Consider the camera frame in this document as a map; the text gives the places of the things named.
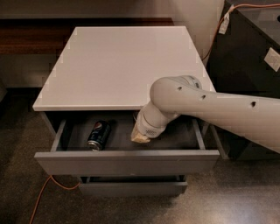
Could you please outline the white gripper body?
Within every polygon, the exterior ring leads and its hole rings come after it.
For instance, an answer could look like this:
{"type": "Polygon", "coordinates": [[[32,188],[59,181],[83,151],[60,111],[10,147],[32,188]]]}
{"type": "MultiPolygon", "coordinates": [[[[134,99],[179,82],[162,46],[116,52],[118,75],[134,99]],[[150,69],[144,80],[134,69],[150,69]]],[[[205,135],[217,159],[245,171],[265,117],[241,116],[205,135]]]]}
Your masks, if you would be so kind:
{"type": "Polygon", "coordinates": [[[166,129],[167,120],[163,117],[152,119],[150,122],[146,120],[144,115],[139,115],[136,119],[136,130],[142,136],[148,138],[159,137],[166,129]]]}

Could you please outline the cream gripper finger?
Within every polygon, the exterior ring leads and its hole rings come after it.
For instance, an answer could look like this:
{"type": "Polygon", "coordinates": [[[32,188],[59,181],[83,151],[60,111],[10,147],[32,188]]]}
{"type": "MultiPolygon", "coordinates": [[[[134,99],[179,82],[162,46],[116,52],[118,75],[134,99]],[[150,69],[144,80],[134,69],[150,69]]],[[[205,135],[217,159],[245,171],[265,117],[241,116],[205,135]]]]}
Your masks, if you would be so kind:
{"type": "Polygon", "coordinates": [[[134,128],[132,130],[132,133],[130,135],[130,140],[132,142],[140,143],[140,144],[146,144],[150,141],[150,139],[147,136],[145,136],[139,132],[136,125],[134,126],[134,128]]]}

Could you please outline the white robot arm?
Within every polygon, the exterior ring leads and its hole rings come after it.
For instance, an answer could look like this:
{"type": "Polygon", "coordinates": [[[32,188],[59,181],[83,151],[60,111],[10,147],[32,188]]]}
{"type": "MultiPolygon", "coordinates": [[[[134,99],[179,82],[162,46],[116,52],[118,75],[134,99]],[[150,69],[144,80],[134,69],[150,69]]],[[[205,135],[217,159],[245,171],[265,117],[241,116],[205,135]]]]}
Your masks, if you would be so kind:
{"type": "Polygon", "coordinates": [[[279,99],[206,91],[192,76],[164,77],[152,84],[150,101],[139,111],[130,139],[148,143],[181,115],[280,152],[279,99]]]}

